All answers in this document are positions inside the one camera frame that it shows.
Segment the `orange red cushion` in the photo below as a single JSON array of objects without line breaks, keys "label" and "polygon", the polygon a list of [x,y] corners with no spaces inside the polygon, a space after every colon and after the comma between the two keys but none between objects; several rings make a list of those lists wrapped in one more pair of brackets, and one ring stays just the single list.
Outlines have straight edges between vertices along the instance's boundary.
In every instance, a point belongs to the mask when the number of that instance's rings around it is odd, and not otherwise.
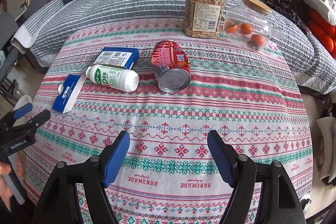
[{"label": "orange red cushion", "polygon": [[312,8],[308,9],[309,19],[307,26],[312,34],[335,59],[335,26],[328,23],[319,15],[317,11]]}]

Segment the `patterned red green tablecloth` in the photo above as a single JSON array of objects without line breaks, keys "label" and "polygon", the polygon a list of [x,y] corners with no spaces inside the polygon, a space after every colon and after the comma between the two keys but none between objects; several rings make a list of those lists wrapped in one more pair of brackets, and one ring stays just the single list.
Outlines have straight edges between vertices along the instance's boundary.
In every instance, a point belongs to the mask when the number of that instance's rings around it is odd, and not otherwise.
[{"label": "patterned red green tablecloth", "polygon": [[[190,62],[190,84],[159,90],[151,65],[154,46],[173,40]],[[118,133],[130,147],[106,193],[121,223],[217,223],[230,186],[222,181],[207,147],[216,130],[238,153],[285,167],[298,194],[310,192],[313,154],[309,122],[297,84],[274,42],[261,52],[226,37],[187,37],[180,19],[142,19],[103,24],[68,37],[46,73],[32,114],[51,110],[68,75],[83,75],[104,47],[139,50],[135,92],[87,81],[73,109],[53,111],[24,151],[25,188],[37,202],[54,166],[84,162]]]}]

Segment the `dark patterned cushion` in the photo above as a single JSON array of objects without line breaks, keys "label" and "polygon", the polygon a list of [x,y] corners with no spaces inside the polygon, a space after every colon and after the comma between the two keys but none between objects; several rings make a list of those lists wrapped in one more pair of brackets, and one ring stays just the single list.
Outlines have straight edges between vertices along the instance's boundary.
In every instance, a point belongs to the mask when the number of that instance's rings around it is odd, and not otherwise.
[{"label": "dark patterned cushion", "polygon": [[306,33],[301,18],[291,5],[291,0],[265,0],[265,4],[291,20],[303,33]]}]

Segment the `red drink can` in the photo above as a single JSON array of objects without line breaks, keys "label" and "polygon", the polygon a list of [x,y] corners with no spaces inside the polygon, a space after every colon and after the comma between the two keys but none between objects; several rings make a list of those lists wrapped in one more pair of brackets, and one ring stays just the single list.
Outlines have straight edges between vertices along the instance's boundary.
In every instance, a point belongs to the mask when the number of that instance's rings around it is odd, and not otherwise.
[{"label": "red drink can", "polygon": [[184,50],[173,40],[157,42],[151,55],[151,65],[162,92],[180,92],[190,84],[190,62]]}]

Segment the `glass jar with wooden lid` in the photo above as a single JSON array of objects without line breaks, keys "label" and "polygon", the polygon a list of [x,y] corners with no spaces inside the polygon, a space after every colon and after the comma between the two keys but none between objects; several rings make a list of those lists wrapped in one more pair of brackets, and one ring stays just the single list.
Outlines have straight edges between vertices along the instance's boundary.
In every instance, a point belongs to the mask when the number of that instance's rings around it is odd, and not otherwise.
[{"label": "glass jar with wooden lid", "polygon": [[270,23],[271,13],[272,9],[259,0],[241,0],[226,11],[223,31],[237,46],[260,52],[271,38],[284,37],[284,30]]}]

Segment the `blue white carton box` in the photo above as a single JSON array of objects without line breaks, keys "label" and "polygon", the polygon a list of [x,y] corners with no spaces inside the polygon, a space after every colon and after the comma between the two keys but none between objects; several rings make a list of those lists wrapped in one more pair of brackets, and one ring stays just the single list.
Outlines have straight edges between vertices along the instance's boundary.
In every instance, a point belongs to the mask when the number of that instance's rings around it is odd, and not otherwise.
[{"label": "blue white carton box", "polygon": [[138,59],[139,50],[136,48],[104,47],[92,64],[132,69]]}]

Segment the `white AD milk bottle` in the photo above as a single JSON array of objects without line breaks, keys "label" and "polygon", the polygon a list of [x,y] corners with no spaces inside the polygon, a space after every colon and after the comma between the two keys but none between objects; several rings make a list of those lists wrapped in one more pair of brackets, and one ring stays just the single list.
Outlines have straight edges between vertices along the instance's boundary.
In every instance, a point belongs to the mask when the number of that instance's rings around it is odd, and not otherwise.
[{"label": "white AD milk bottle", "polygon": [[86,69],[85,75],[94,84],[107,86],[122,92],[134,92],[139,85],[139,75],[129,69],[93,65]]}]

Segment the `white plastic trash bin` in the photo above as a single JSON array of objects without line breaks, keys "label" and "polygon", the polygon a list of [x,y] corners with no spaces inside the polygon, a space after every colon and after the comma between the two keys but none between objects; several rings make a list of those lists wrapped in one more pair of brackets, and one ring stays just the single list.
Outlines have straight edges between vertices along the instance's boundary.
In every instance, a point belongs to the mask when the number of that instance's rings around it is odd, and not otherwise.
[{"label": "white plastic trash bin", "polygon": [[32,105],[33,99],[25,94],[23,96],[21,96],[21,98],[18,99],[18,102],[16,103],[14,110],[18,110],[21,107],[25,106],[26,104],[28,104],[28,111],[31,111],[33,109],[33,105]]}]

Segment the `black frame grey chair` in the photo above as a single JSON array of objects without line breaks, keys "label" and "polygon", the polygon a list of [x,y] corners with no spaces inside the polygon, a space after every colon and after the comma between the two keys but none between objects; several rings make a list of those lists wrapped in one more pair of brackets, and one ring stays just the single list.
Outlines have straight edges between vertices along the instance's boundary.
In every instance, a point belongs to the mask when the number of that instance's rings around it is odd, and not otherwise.
[{"label": "black frame grey chair", "polygon": [[[50,0],[32,0],[31,4],[28,6],[27,18],[31,16],[34,12],[43,7]],[[1,51],[4,51],[4,58],[1,57],[1,65],[5,64],[6,58],[8,56],[10,46],[10,40],[13,38],[14,34],[17,32],[19,25],[14,17],[9,12],[3,12],[1,14]]]}]

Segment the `grey striped sofa cover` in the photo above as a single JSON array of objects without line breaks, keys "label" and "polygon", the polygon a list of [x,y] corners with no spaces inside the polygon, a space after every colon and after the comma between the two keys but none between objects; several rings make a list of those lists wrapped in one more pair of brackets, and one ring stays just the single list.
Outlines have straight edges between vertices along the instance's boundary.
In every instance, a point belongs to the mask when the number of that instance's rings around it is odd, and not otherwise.
[{"label": "grey striped sofa cover", "polygon": [[[11,43],[21,53],[29,49],[38,64],[48,68],[74,32],[98,24],[139,18],[183,18],[185,0],[52,0],[19,27]],[[335,89],[335,60],[311,34],[272,11],[269,21],[284,31],[272,41],[296,82],[322,94]]]}]

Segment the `clear jar of nuts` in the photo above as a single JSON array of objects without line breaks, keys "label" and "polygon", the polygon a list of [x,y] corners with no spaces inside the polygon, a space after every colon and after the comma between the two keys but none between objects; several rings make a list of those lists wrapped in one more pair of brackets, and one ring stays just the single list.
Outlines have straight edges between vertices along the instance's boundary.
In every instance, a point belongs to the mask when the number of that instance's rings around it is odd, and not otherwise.
[{"label": "clear jar of nuts", "polygon": [[192,38],[218,38],[225,4],[226,0],[185,0],[185,34]]}]

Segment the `blue white open small box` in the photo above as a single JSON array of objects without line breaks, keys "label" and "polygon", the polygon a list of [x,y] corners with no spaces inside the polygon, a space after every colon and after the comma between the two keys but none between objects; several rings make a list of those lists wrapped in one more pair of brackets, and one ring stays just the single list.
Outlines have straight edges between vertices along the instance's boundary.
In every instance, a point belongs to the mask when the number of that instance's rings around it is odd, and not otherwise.
[{"label": "blue white open small box", "polygon": [[59,95],[55,99],[52,110],[63,114],[70,112],[85,81],[85,75],[68,75],[64,83],[58,87]]}]

